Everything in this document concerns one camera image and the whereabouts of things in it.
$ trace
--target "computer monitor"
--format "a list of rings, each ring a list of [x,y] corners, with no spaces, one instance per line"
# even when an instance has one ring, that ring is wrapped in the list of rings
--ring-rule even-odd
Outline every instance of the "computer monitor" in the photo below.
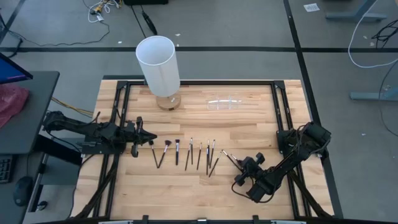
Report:
[[[33,79],[33,75],[0,53],[0,84]]]

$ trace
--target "wooden tabletop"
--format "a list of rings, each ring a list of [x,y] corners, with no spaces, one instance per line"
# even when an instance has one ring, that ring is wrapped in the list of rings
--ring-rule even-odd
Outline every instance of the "wooden tabletop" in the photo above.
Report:
[[[116,83],[117,80],[101,82],[95,108],[95,114],[101,112],[101,122],[110,119]],[[305,96],[300,80],[285,80],[285,84],[292,119],[297,128],[310,121]],[[277,123],[269,85],[190,85],[181,86],[179,93],[182,96],[180,107],[175,111],[162,111],[148,87],[131,88],[127,119],[134,121],[137,116],[142,116],[144,129],[158,135],[154,141],[158,161],[164,150],[164,141],[170,140],[173,144],[160,169],[155,166],[148,144],[139,148],[138,158],[131,156],[131,145],[127,146],[119,162],[111,218],[140,220],[143,215],[149,215],[151,220],[194,220],[201,217],[250,220],[253,215],[259,215],[260,219],[266,220],[292,219],[286,178],[274,198],[267,204],[260,204],[231,191],[234,177],[239,171],[225,155],[221,155],[213,175],[210,178],[206,175],[205,147],[208,139],[210,142],[216,140],[213,163],[221,149],[240,159],[255,157],[261,152],[266,158],[263,169],[282,160],[277,149]],[[219,98],[230,96],[239,103],[231,110],[214,110],[213,105],[207,102],[214,100],[217,95]],[[123,96],[124,93],[121,94],[119,105],[123,104]],[[193,138],[194,162],[191,165],[189,161],[188,169],[184,171],[190,138]],[[181,140],[178,166],[175,165],[176,139]],[[197,170],[201,142],[204,148]],[[81,168],[72,216],[82,210],[95,192],[102,158],[102,155],[96,155]],[[310,157],[302,163],[302,167],[309,191],[327,212],[333,213],[319,158]],[[234,189],[244,194],[250,186],[248,180],[244,186],[235,186]],[[295,189],[300,214],[303,215],[301,196],[298,188]]]

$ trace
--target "keyboard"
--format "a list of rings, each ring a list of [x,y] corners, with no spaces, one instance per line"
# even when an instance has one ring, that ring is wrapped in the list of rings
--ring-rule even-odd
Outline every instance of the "keyboard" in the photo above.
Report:
[[[0,184],[11,182],[15,160],[13,155],[0,155]]]

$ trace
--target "white cylindrical shade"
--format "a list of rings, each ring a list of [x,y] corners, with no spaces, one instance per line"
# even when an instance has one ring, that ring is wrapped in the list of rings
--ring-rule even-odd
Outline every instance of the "white cylindrical shade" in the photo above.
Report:
[[[173,42],[152,36],[139,43],[136,56],[149,89],[156,96],[168,97],[180,88],[177,58]]]

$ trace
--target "black desk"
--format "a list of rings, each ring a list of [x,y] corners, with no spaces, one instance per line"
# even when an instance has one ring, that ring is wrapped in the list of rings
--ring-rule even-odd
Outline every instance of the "black desk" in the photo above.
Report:
[[[35,209],[42,187],[40,184],[42,172],[38,172],[39,165],[47,161],[46,154],[76,165],[81,163],[80,153],[39,135],[60,74],[58,72],[31,72],[31,74],[34,76],[33,80],[15,83],[29,90],[29,97],[23,110],[0,128],[0,153],[20,154],[16,159],[12,182],[0,184],[0,223],[22,223],[27,209],[30,212]],[[27,163],[28,153],[30,153],[29,163]],[[18,207],[14,203],[12,193],[16,182],[27,175],[27,165],[28,175],[35,183],[34,191],[28,206]]]

